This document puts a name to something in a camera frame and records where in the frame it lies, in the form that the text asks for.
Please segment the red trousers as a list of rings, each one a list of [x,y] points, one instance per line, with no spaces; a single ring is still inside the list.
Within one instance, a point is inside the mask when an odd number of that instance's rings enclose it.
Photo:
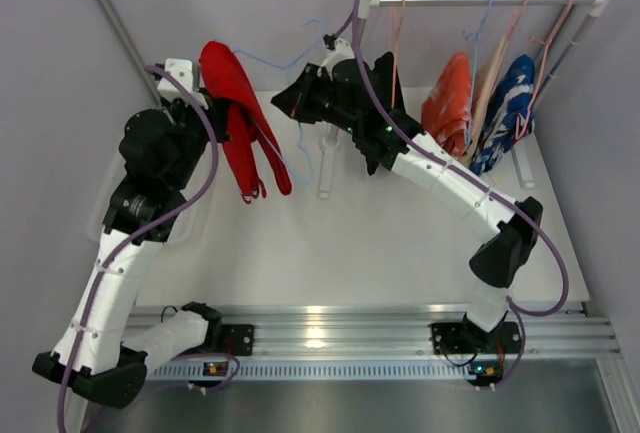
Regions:
[[[264,115],[251,82],[236,55],[218,41],[209,41],[199,57],[205,89],[213,100],[228,105],[229,139],[223,143],[227,163],[233,173],[243,201],[247,204],[267,196],[254,156],[257,142],[271,167],[279,192],[288,196],[293,186],[279,143]]]

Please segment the pink hanger of black trousers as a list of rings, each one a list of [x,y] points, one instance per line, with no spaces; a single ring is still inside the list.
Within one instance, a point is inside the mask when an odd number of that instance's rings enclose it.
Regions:
[[[391,76],[391,107],[396,106],[397,98],[397,79],[398,79],[398,54],[400,37],[404,18],[406,15],[406,0],[401,0],[399,7],[392,7],[390,11],[390,49],[392,58],[392,76]]]

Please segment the black trousers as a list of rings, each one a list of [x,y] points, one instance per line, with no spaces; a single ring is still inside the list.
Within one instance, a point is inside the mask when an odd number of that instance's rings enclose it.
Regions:
[[[391,116],[392,87],[394,56],[387,51],[374,62],[374,67],[369,71],[369,79],[372,82],[376,96],[385,110]],[[378,110],[373,107],[367,115],[368,123],[366,132],[373,145],[373,153],[367,157],[366,168],[369,176],[376,173],[380,165],[390,169],[398,153],[405,150],[405,142],[397,135],[394,129],[386,122]]]

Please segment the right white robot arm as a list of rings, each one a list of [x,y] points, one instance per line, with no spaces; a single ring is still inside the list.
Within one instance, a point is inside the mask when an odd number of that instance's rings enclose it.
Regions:
[[[458,162],[402,106],[392,107],[390,52],[362,75],[356,60],[332,68],[307,64],[299,77],[271,103],[301,123],[325,122],[350,135],[366,161],[367,172],[380,167],[413,182],[438,198],[480,239],[469,261],[477,282],[462,320],[465,336],[478,343],[495,337],[507,312],[507,298],[518,269],[537,241],[534,226],[543,207],[533,197],[518,203],[521,218],[492,199],[486,184],[474,186],[455,173]]]

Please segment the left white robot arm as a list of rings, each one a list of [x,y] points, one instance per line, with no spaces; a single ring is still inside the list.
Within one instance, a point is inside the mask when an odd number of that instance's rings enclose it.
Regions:
[[[210,353],[220,343],[222,315],[189,302],[145,333],[124,330],[139,289],[179,215],[207,192],[210,171],[183,194],[206,147],[217,137],[205,102],[193,95],[165,100],[160,110],[133,115],[119,152],[125,176],[108,203],[93,271],[68,329],[36,356],[32,370],[101,406],[123,409],[148,375],[183,353]]]

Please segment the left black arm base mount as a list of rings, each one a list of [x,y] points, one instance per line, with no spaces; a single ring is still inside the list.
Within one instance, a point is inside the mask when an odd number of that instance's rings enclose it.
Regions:
[[[209,327],[199,352],[228,353],[239,357],[253,354],[255,326],[253,324],[217,323]]]

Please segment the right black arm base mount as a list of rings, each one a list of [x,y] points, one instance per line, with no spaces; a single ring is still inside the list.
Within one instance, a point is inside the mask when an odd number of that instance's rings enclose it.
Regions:
[[[516,322],[506,321],[485,332],[466,320],[436,322],[429,326],[435,354],[516,354],[523,336]]]

